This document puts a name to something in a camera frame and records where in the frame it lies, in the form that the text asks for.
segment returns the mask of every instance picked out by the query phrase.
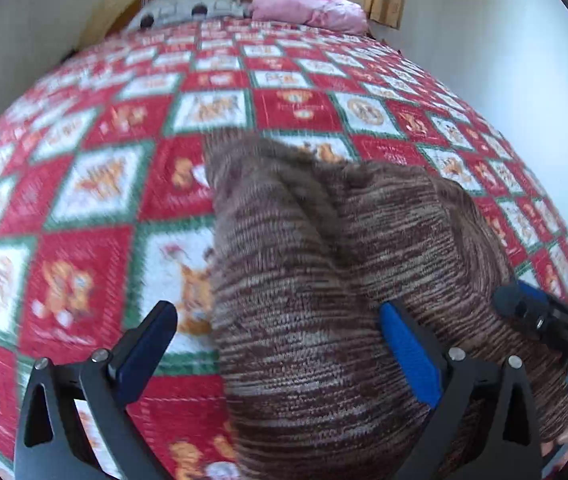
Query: pillow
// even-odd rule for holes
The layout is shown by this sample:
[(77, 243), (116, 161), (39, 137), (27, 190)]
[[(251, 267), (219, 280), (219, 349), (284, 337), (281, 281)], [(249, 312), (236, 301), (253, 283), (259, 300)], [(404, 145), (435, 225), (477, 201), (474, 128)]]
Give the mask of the pillow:
[(131, 20), (126, 30), (168, 27), (174, 23), (222, 16), (243, 18), (240, 0), (151, 0)]
[(254, 20), (277, 20), (359, 35), (368, 30), (364, 9), (348, 0), (253, 0), (250, 9)]

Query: white pillow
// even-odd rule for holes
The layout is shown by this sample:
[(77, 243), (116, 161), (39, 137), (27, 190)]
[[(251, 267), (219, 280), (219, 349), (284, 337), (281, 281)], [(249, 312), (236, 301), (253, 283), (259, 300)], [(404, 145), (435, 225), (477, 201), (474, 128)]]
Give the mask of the white pillow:
[(245, 9), (247, 6), (240, 0), (151, 0), (131, 20), (126, 30), (167, 27), (174, 23), (221, 16), (243, 18), (247, 12)]

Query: metal screw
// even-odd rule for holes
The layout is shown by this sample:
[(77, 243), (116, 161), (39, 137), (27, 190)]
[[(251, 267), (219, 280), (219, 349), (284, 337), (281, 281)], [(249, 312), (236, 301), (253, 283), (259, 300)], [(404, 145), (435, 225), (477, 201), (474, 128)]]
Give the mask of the metal screw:
[(513, 368), (519, 369), (519, 368), (522, 367), (522, 365), (523, 365), (524, 363), (523, 363), (522, 360), (521, 360), (519, 357), (517, 357), (516, 355), (511, 355), (511, 356), (508, 358), (508, 364), (511, 365)]
[(109, 358), (109, 351), (106, 348), (99, 348), (91, 354), (91, 361), (94, 363), (101, 363)]
[(35, 361), (35, 370), (43, 370), (48, 366), (50, 359), (48, 357), (42, 357)]
[(466, 352), (456, 346), (453, 346), (448, 350), (448, 355), (453, 361), (463, 361), (466, 359)]

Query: garment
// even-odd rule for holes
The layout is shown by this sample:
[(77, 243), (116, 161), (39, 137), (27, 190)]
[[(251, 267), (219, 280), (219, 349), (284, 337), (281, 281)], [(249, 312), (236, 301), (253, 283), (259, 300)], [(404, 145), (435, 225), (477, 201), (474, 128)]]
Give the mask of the garment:
[[(542, 439), (568, 420), (558, 356), (490, 306), (512, 277), (462, 188), (421, 168), (320, 162), (272, 140), (207, 137), (217, 215), (213, 337), (248, 479), (388, 478), (428, 415), (378, 327), (400, 301), (444, 346), (528, 372)], [(474, 436), (465, 415), (450, 471)]]

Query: bedspread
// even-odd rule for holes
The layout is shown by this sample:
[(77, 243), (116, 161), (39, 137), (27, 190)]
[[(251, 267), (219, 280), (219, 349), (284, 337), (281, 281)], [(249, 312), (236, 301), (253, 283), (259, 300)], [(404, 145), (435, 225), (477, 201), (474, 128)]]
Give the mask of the bedspread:
[[(385, 44), (228, 19), (107, 39), (0, 117), (0, 471), (35, 358), (83, 360), (158, 300), (179, 325), (128, 412), (179, 480), (234, 478), (208, 282), (202, 138), (241, 128), (321, 160), (423, 166), (459, 183), (516, 274), (568, 301), (568, 231), (509, 142)], [(78, 401), (105, 471), (118, 475)]]

